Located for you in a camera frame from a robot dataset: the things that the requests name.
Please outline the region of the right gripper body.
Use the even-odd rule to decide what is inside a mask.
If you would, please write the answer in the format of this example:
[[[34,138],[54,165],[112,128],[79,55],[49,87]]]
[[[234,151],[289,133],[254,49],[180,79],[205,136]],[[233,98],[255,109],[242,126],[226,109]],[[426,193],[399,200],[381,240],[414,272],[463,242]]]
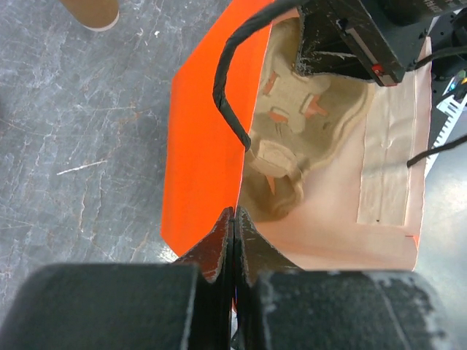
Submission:
[[[394,86],[415,67],[435,17],[459,1],[329,1],[329,18],[350,57],[332,72]]]

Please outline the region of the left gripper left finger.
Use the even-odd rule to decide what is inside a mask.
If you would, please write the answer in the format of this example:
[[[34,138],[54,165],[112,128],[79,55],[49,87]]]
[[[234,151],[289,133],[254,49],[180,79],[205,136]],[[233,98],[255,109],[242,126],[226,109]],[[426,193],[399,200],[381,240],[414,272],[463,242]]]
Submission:
[[[23,283],[3,349],[228,349],[234,210],[172,263],[48,265]]]

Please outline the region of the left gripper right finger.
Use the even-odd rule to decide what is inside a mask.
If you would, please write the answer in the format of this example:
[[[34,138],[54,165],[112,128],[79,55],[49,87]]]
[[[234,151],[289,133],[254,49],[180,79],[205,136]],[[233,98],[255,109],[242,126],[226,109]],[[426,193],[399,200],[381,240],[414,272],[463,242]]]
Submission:
[[[237,349],[456,349],[444,306],[412,271],[306,271],[235,217]]]

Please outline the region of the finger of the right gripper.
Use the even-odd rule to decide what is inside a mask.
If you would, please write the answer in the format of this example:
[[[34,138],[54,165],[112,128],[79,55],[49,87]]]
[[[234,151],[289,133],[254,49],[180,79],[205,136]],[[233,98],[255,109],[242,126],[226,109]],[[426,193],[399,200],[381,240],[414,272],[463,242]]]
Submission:
[[[353,38],[345,33],[348,19],[336,16],[329,3],[305,3],[298,8],[299,42],[295,70],[302,77],[331,74],[363,82],[374,78],[369,62]]]

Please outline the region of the cardboard cup carrier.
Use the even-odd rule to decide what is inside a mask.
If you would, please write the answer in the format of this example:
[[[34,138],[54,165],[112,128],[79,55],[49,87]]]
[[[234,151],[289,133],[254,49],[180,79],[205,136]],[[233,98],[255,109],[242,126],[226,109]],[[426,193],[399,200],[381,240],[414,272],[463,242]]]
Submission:
[[[367,82],[299,76],[299,34],[296,17],[273,25],[263,61],[239,195],[256,222],[282,219],[303,201],[309,172],[331,160],[374,99]]]

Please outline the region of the orange paper bag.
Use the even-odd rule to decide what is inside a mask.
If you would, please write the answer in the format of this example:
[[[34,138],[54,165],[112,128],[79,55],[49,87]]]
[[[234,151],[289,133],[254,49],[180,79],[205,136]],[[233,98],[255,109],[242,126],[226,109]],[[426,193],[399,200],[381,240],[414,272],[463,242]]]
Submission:
[[[223,209],[245,209],[260,234],[313,270],[415,267],[422,226],[431,69],[394,87],[295,61],[303,16],[292,9],[241,44],[226,96],[245,148],[212,97],[228,37],[263,1],[232,1],[171,85],[161,235],[178,255]]]

